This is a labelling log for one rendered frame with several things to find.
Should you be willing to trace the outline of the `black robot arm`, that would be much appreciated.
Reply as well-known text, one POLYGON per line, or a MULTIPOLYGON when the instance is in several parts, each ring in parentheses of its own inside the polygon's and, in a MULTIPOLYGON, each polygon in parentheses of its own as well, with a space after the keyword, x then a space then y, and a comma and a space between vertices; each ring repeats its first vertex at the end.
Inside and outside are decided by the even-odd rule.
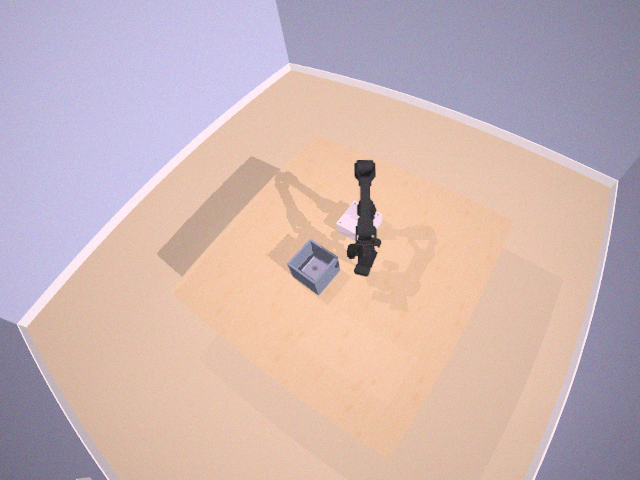
POLYGON ((369 267, 372 264, 373 247, 376 241, 376 228, 373 226, 376 208, 370 199, 371 182, 376 177, 375 162, 357 160, 354 163, 354 177, 358 181, 360 191, 360 201, 357 205, 357 215, 360 217, 355 228, 356 243, 348 245, 347 257, 355 259, 358 256, 358 264, 369 267), (359 235, 358 240, 357 235, 359 235))

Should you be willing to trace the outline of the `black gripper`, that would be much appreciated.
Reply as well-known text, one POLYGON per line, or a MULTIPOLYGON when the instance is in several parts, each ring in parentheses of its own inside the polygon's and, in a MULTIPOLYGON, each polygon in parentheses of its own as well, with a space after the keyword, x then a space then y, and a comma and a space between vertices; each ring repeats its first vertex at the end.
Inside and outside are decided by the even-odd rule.
MULTIPOLYGON (((381 245, 381 240, 376 238, 375 246, 377 246, 377 248, 380 248, 380 245, 381 245)), ((376 255, 377 255, 377 252, 375 251, 375 248, 373 247, 372 264, 369 267, 363 267, 363 266, 360 266, 359 264, 357 264, 355 269, 354 269, 354 273, 356 275, 368 277, 370 269, 372 268, 373 262, 374 262, 374 260, 376 258, 376 255)))

